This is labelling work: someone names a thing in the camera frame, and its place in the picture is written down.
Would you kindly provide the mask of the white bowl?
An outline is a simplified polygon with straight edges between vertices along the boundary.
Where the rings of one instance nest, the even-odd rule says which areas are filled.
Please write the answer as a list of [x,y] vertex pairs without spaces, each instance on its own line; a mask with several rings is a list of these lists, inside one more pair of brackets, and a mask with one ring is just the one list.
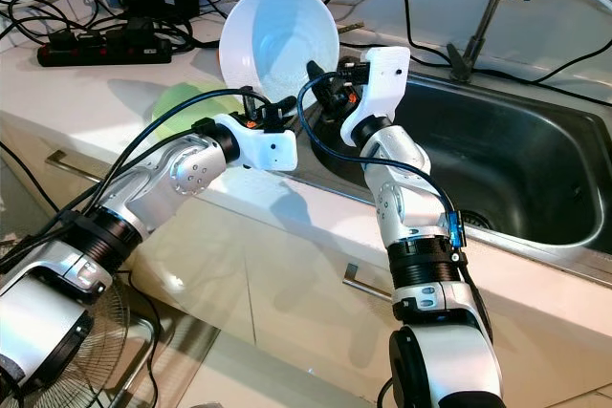
[[277,102],[310,80],[310,60],[324,72],[337,68],[339,32],[320,0],[240,0],[223,25],[218,58],[228,88],[251,86]]

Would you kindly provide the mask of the white kitchen cabinet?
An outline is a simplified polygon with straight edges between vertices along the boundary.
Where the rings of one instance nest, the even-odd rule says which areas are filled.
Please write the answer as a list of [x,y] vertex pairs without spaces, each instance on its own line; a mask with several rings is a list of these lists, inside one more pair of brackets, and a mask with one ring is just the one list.
[[[341,282],[345,265],[388,269],[360,176],[340,178],[303,151],[293,175],[219,177],[169,236],[141,245],[141,273],[192,313],[215,299],[203,269],[244,255],[251,327],[266,353],[373,399],[389,377],[390,303]],[[612,385],[612,286],[477,243],[465,247],[494,332],[509,408],[545,408]]]

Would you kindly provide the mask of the stainless steel kitchen sink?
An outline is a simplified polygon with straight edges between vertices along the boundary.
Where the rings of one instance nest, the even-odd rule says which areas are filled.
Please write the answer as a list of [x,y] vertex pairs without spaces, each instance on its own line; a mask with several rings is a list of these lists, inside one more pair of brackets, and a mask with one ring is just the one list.
[[395,124],[484,243],[612,286],[612,136],[590,112],[412,75]]

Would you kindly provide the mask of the black power strip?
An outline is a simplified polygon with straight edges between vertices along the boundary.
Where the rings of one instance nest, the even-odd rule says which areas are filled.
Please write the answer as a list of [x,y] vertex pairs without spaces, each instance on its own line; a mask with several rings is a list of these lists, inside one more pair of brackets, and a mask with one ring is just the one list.
[[35,58],[43,67],[143,66],[170,63],[172,53],[170,42],[152,32],[60,30],[36,50]]

